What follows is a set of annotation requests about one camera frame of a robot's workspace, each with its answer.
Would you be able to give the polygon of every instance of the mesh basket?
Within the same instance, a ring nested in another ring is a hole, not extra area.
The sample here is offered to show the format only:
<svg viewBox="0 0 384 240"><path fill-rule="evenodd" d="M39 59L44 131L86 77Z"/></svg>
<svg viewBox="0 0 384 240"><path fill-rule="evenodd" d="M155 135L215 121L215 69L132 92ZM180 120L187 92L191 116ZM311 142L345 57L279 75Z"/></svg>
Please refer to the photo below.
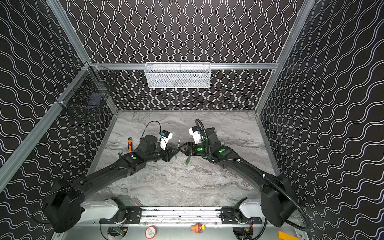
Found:
<svg viewBox="0 0 384 240"><path fill-rule="evenodd" d="M75 120L96 120L116 78L117 74L107 68L90 67L60 105Z"/></svg>
<svg viewBox="0 0 384 240"><path fill-rule="evenodd" d="M211 63L146 63L150 88L209 88Z"/></svg>

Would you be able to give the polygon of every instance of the wavy line pattern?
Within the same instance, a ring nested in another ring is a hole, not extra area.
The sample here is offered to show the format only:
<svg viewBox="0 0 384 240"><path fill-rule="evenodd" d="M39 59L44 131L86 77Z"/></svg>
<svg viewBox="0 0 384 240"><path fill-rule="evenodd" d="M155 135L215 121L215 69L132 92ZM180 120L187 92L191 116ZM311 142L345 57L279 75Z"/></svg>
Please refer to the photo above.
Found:
<svg viewBox="0 0 384 240"><path fill-rule="evenodd" d="M384 236L384 2L318 0L262 111L312 240Z"/></svg>
<svg viewBox="0 0 384 240"><path fill-rule="evenodd" d="M82 66L44 0L0 2L0 166Z"/></svg>
<svg viewBox="0 0 384 240"><path fill-rule="evenodd" d="M94 62L276 62L303 0L61 0Z"/></svg>
<svg viewBox="0 0 384 240"><path fill-rule="evenodd" d="M149 88L144 71L121 71L111 96L118 109L248 110L256 108L271 70L212 71L211 87Z"/></svg>
<svg viewBox="0 0 384 240"><path fill-rule="evenodd" d="M57 179L86 175L111 120L108 107L95 122L75 121L62 111L0 194L0 239L51 239L51 225L32 220L33 207ZM35 215L47 221L38 207Z"/></svg>

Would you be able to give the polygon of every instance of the round label sticker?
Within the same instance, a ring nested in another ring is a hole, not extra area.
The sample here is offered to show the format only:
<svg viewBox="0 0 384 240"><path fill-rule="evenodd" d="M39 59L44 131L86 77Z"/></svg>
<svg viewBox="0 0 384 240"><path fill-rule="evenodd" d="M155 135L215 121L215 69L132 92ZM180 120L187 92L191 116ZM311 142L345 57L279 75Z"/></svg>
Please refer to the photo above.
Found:
<svg viewBox="0 0 384 240"><path fill-rule="evenodd" d="M156 236L156 228L154 226L150 226L145 230L145 236L148 239L152 239Z"/></svg>

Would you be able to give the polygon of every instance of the black cable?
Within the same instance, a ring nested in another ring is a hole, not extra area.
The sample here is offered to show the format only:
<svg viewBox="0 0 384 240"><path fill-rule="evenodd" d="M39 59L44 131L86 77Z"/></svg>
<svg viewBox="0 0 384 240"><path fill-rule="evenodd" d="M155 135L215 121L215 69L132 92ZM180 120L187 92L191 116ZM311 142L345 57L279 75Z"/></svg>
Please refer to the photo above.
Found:
<svg viewBox="0 0 384 240"><path fill-rule="evenodd" d="M161 138L163 138L164 142L166 143L166 147L168 146L168 143L166 142L166 140L164 139L163 135L161 135L161 124L159 121L150 121L147 126L144 128L144 131L143 131L143 134L141 134L141 138L144 136L144 133L145 133L145 130L147 129L148 125L151 123L151 122L157 122L160 126L160 132L159 132L159 135L160 135L160 141L161 141Z"/></svg>
<svg viewBox="0 0 384 240"><path fill-rule="evenodd" d="M259 232L259 234L258 234L257 236L255 236L255 237L252 238L251 240L257 240L257 239L259 239L259 238L263 235L263 233L264 233L264 231L265 231L265 228L266 228L266 223L267 223L267 222L268 222L268 220L265 219L262 230Z"/></svg>
<svg viewBox="0 0 384 240"><path fill-rule="evenodd" d="M253 170L255 170L258 174L260 174L261 176L263 176L263 179L266 180L268 183L270 183L272 185L272 187L280 192L281 194L284 195L284 197L286 197L289 201L291 201L294 206L296 207L296 209L300 212L300 214L303 216L304 220L305 220L305 223L306 223L306 226L305 227L302 227L300 225L297 225L289 220L285 220L286 223L288 223L289 225L293 226L294 228L297 228L301 231L309 231L311 229L311 221L309 219L309 217L307 216L307 214L304 212L304 210L300 207L299 203L296 202L296 200L294 200L291 196L288 195L288 193L282 189L278 184L276 184L272 179L270 179L267 175L265 175L260 169L258 169L257 167L253 166L252 164L250 164L249 162L247 161L244 161L242 159L224 159L224 160L220 160L220 161L217 161L217 162L214 162L214 164L219 164L221 162L225 162L225 161L236 161L236 162L239 162L239 163L243 163L245 165L248 165L250 166Z"/></svg>
<svg viewBox="0 0 384 240"><path fill-rule="evenodd" d="M36 209L37 205L38 205L40 202L43 203L43 200L46 199L48 196L50 196L50 195L52 195L52 194L55 194L55 193L57 193L57 192L60 192L60 191L64 191L64 190L70 189L70 188L72 188L72 187L74 187L74 186L76 186L76 185L79 185L79 184L80 184L80 183L75 184L75 185L70 186L70 187L67 187L67 188L64 188L64 189L59 189L59 190L57 190L57 191L55 191L55 192L51 192L51 193L49 193L47 196L45 196L45 197L43 197L42 199L40 199L40 200L36 203L36 205L34 206L34 208L33 208L33 210L32 210L32 219L33 219L35 222L37 222L37 223L41 223L41 224L51 224L50 222L40 222L40 221L38 221L38 220L35 219L35 209Z"/></svg>
<svg viewBox="0 0 384 240"><path fill-rule="evenodd" d="M160 124L160 122L159 122L159 121L150 121L150 122L147 124L147 126L144 128L144 132L143 132L143 134L141 134L141 138L144 136L145 130L147 129L148 125L149 125L151 122L157 122L157 123L159 124L159 126L160 126L160 132L161 132L161 124Z"/></svg>
<svg viewBox="0 0 384 240"><path fill-rule="evenodd" d="M99 226L100 226L100 233L101 233L102 237L103 237L105 240L109 240L109 238L104 237L104 234L103 234L103 232L101 231L101 219L99 220Z"/></svg>
<svg viewBox="0 0 384 240"><path fill-rule="evenodd" d="M205 127L204 127L204 125L203 125L203 123L201 122L200 119L195 119L195 124L196 124L196 126L200 130L202 130L202 131L200 131L200 134L201 134L201 132L204 133L203 137L204 137L204 142L205 142L205 157L208 158L208 154L210 152L210 149L208 147L208 135L207 135L207 132L205 131Z"/></svg>

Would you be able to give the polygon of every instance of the yellow block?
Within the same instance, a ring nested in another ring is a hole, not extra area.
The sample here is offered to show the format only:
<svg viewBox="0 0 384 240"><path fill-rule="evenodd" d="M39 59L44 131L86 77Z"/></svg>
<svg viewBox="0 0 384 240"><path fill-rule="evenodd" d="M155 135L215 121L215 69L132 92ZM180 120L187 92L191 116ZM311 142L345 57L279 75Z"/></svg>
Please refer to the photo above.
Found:
<svg viewBox="0 0 384 240"><path fill-rule="evenodd" d="M299 240L297 237L279 231L279 238L282 240Z"/></svg>

